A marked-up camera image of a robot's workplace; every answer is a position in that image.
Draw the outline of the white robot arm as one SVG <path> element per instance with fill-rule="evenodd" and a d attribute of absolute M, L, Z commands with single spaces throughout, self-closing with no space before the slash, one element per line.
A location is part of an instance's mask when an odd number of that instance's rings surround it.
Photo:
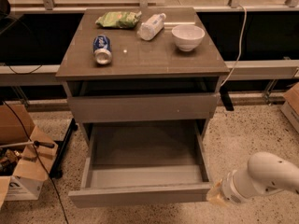
<path fill-rule="evenodd" d="M 206 194 L 206 200 L 227 206 L 283 190 L 299 193 L 299 168 L 272 153 L 258 152 L 249 158 L 244 167 L 229 172 L 219 180 Z"/>

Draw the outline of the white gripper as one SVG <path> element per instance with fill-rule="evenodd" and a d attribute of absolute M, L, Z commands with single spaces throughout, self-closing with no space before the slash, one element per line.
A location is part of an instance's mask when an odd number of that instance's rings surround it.
<path fill-rule="evenodd" d="M 206 200 L 209 203 L 226 207 L 227 202 L 233 204 L 246 203 L 248 200 L 243 197 L 235 187 L 234 174 L 236 170 L 227 174 L 223 180 L 219 180 L 214 186 L 207 192 Z"/>

